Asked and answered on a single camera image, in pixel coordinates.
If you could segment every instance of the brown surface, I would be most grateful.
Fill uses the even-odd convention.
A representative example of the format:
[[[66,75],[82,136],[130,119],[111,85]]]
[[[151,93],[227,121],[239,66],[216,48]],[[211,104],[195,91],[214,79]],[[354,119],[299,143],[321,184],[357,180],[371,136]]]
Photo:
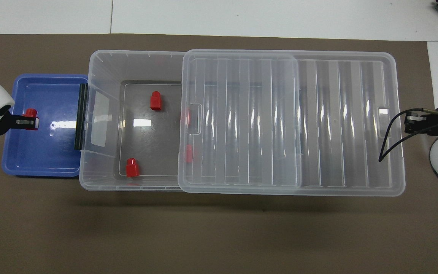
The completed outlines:
[[[87,73],[98,49],[193,48],[389,52],[400,109],[433,106],[426,43],[409,41],[0,35],[0,83],[10,91],[21,73]],[[92,192],[0,167],[0,273],[438,273],[430,143],[405,144],[396,198]]]

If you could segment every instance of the box handle slot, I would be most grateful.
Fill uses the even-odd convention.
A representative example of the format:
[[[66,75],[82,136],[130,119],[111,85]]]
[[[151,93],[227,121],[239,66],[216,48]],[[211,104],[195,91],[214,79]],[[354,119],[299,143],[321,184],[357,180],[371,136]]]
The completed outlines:
[[[200,114],[202,106],[200,104],[190,104],[186,117],[187,133],[197,135],[200,134],[202,115]]]

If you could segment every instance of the clear plastic storage box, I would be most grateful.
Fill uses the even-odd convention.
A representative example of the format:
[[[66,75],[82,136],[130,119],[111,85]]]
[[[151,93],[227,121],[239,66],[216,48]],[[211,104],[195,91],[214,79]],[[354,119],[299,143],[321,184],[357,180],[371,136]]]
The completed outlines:
[[[149,107],[160,91],[162,111]],[[95,52],[80,182],[89,190],[396,196],[395,61],[374,52]],[[388,145],[401,138],[395,123]],[[125,176],[127,158],[141,175]]]

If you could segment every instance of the cable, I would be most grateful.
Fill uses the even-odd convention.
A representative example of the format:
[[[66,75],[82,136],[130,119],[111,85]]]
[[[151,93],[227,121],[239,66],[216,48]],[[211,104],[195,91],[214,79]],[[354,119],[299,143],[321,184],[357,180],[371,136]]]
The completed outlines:
[[[417,134],[427,132],[427,131],[429,131],[429,130],[431,130],[431,129],[434,129],[434,128],[436,128],[436,127],[438,127],[438,124],[437,124],[437,125],[433,125],[433,126],[426,127],[426,128],[424,128],[424,129],[421,129],[421,130],[419,130],[419,131],[413,132],[412,134],[403,137],[403,138],[400,139],[398,142],[396,142],[395,144],[393,144],[393,146],[391,146],[389,149],[387,149],[385,153],[383,153],[384,146],[385,146],[385,144],[386,144],[386,139],[384,139],[384,141],[383,141],[383,146],[381,147],[381,152],[379,153],[378,161],[379,161],[379,162],[383,161],[383,159],[386,157],[386,155],[388,155],[388,153],[390,153],[390,151],[392,151],[395,147],[397,147],[399,144],[401,144],[402,142],[406,141],[407,139],[410,139],[410,138],[414,137],[414,136],[417,135]]]
[[[388,124],[388,127],[386,128],[386,133],[384,134],[383,144],[381,145],[381,151],[379,152],[379,158],[378,158],[379,162],[381,162],[383,160],[383,158],[384,158],[383,151],[384,151],[384,147],[386,146],[386,140],[388,139],[388,134],[390,134],[391,125],[395,122],[395,120],[398,117],[402,116],[405,113],[412,112],[412,111],[424,111],[424,109],[423,108],[411,108],[411,109],[407,109],[407,110],[404,110],[404,111],[396,114],[391,119],[390,123]]]

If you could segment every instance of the plastic box lid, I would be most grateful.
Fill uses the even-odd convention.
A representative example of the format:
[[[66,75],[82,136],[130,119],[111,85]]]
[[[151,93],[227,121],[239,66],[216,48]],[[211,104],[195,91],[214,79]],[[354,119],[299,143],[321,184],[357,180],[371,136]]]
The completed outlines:
[[[399,112],[386,53],[191,50],[182,70],[178,183],[197,193],[396,196]],[[388,143],[401,137],[399,122]]]

